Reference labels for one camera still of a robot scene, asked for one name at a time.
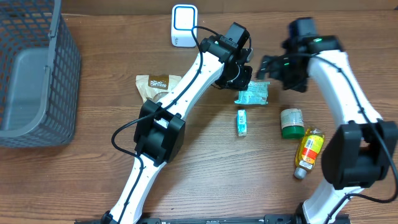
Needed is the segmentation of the teal wet wipes pack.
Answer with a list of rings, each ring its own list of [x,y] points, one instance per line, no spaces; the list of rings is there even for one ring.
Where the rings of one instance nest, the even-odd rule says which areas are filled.
[[[246,91],[239,91],[237,105],[267,105],[269,82],[250,81]]]

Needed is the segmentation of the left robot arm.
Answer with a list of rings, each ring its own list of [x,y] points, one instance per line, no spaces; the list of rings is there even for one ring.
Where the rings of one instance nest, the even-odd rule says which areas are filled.
[[[225,35],[214,32],[197,42],[198,55],[177,86],[159,101],[147,100],[139,118],[118,128],[112,138],[135,125],[135,150],[129,152],[134,164],[124,190],[116,205],[101,218],[101,223],[137,223],[144,202],[161,169],[171,162],[181,149],[185,136],[186,119],[195,103],[212,84],[220,89],[247,90],[252,68],[246,63],[252,48],[250,34],[245,27],[233,23]]]

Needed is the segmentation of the yellow tea bottle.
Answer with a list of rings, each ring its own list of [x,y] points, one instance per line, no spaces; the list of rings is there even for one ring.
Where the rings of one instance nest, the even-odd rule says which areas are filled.
[[[317,128],[308,128],[302,138],[295,156],[294,177],[304,179],[313,170],[323,143],[325,134]]]

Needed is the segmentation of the green lidded white jar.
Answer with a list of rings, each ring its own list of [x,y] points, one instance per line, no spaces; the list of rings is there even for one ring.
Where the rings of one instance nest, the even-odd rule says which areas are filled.
[[[280,124],[284,139],[300,139],[305,134],[303,116],[300,109],[290,108],[281,111]]]

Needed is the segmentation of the teal Kleenex tissue pack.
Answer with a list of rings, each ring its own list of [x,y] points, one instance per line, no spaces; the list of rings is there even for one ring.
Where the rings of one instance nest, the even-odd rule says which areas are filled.
[[[238,136],[246,136],[248,131],[246,110],[238,110],[237,115]]]

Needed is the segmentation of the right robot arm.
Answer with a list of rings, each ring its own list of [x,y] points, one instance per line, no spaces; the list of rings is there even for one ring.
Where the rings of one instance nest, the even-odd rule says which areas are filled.
[[[257,77],[273,78],[285,90],[305,92],[318,85],[333,115],[336,132],[322,154],[323,180],[301,203],[290,223],[348,223],[341,209],[363,190],[397,172],[393,153],[397,125],[384,121],[357,82],[348,54],[334,35],[320,35],[311,17],[289,24],[285,54],[264,56]]]

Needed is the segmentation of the brown snack bag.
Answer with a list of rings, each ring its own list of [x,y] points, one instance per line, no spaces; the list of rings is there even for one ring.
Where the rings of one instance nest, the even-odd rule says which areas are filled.
[[[147,100],[157,102],[171,92],[181,79],[178,75],[138,75],[136,87],[144,103]]]

